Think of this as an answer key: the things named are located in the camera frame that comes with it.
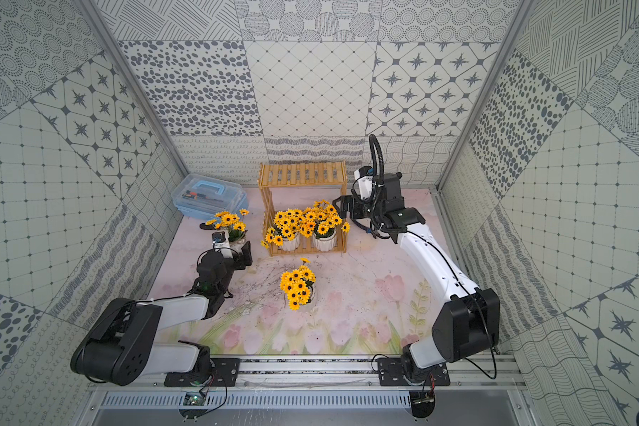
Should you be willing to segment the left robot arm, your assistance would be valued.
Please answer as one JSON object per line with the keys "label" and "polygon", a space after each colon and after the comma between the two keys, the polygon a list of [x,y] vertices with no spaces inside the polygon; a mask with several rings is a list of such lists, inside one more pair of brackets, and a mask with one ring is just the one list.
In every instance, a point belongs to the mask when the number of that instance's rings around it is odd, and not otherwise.
{"label": "left robot arm", "polygon": [[239,250],[220,244],[200,255],[198,277],[186,294],[141,301],[115,298],[74,351],[72,372],[93,383],[119,386],[159,374],[165,374],[168,387],[227,386],[209,346],[165,344],[156,336],[166,328],[213,318],[232,296],[234,272],[252,264],[248,241]]}

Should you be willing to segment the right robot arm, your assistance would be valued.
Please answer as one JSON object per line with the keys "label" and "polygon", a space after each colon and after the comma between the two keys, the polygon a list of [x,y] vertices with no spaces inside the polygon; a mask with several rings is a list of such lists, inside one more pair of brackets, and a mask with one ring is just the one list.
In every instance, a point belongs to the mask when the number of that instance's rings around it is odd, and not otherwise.
{"label": "right robot arm", "polygon": [[399,172],[381,174],[373,166],[355,172],[349,195],[332,204],[341,218],[367,219],[375,238],[390,239],[406,252],[431,286],[436,319],[431,333],[402,350],[406,379],[422,383],[435,367],[466,360],[498,343],[501,301],[481,289],[447,255],[424,216],[405,206]]}

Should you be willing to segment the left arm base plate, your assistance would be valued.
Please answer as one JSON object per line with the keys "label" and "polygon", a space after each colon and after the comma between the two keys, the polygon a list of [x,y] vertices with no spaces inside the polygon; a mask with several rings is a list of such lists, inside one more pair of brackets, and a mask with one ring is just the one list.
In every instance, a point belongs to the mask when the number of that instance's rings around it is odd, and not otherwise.
{"label": "left arm base plate", "polygon": [[165,387],[234,387],[240,365],[238,358],[202,359],[190,372],[167,374],[163,384]]}

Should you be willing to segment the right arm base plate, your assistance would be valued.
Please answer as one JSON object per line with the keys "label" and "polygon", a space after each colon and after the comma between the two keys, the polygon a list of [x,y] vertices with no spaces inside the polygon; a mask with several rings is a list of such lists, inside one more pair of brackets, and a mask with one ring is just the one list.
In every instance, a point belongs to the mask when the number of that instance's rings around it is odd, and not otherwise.
{"label": "right arm base plate", "polygon": [[372,360],[373,368],[378,374],[379,383],[384,387],[421,386],[425,383],[435,386],[449,386],[451,380],[447,365],[434,364],[420,368],[414,362],[401,357],[381,357]]}

